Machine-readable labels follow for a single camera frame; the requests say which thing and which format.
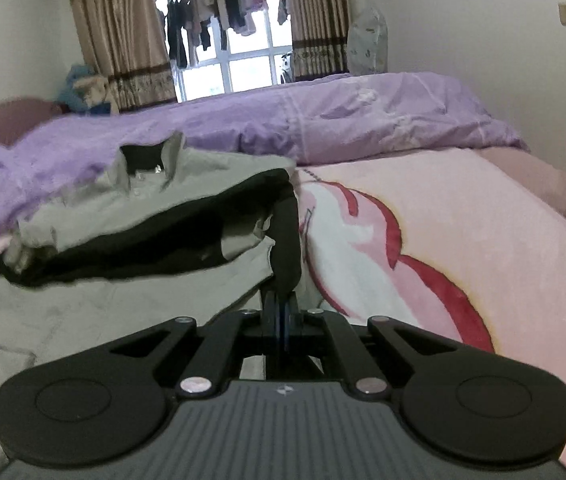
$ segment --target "window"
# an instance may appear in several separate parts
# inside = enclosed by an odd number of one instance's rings
[[[279,24],[281,0],[266,1],[267,9],[252,13],[254,34],[242,36],[228,30],[228,48],[222,50],[220,28],[217,19],[212,18],[208,28],[210,48],[206,51],[202,46],[196,48],[199,63],[183,70],[172,63],[174,85],[180,101],[242,92],[281,82],[284,55],[292,50],[292,27],[289,16],[282,25]],[[167,15],[168,0],[155,0],[155,3],[156,8]],[[189,58],[187,33],[185,30],[181,33]]]

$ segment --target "curtain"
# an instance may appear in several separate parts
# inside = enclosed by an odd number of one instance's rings
[[[347,72],[347,0],[289,0],[295,81]]]
[[[121,111],[176,101],[154,0],[71,0],[85,62],[109,79]]]

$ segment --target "purple comforter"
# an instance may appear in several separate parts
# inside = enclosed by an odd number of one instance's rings
[[[458,80],[433,73],[331,76],[116,117],[65,116],[0,146],[0,232],[110,164],[122,144],[174,130],[196,148],[328,164],[413,148],[525,148]]]

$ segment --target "silver screw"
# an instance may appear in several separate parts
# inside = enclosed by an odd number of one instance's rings
[[[380,394],[387,388],[387,383],[378,377],[366,377],[357,381],[357,390],[364,394]]]
[[[211,387],[210,380],[204,377],[188,377],[181,381],[181,389],[188,394],[203,394]]]

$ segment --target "bed sheet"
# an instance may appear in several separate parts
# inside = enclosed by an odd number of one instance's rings
[[[497,167],[423,151],[301,170],[297,193],[300,304],[385,314],[566,382],[566,219]]]

